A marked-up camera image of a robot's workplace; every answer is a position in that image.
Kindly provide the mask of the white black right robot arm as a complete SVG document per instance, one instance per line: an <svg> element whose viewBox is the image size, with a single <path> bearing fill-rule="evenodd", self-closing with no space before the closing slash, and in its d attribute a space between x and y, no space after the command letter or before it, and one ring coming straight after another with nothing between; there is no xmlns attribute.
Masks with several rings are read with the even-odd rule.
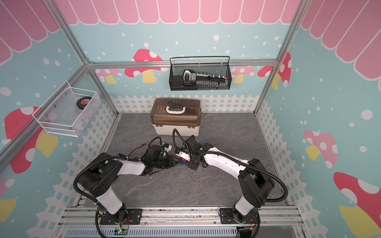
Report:
<svg viewBox="0 0 381 238"><path fill-rule="evenodd" d="M268 172L260 160L233 157L209 143L200 144L194 135L184 139L177 129L173 130L172 138L176 155L188 168L196 171L199 165L213 166L238 180L242 195L227 215L235 222L243 224L250 218L251 212L264 204L281 202L287 198L286 184Z"/></svg>

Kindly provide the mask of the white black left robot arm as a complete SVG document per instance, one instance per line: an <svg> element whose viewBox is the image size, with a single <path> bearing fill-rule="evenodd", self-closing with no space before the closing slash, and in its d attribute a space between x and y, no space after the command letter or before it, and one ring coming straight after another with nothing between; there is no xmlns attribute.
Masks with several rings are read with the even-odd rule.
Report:
<svg viewBox="0 0 381 238"><path fill-rule="evenodd" d="M112 190L112 184L120 175L146 176L154 169L166 170L180 162L169 154L172 146L157 136L152 139L141 157L130 158L124 154L112 156L101 153L87 165L73 181L74 190L92 200L98 209L116 224L123 224L131 216L125 204Z"/></svg>

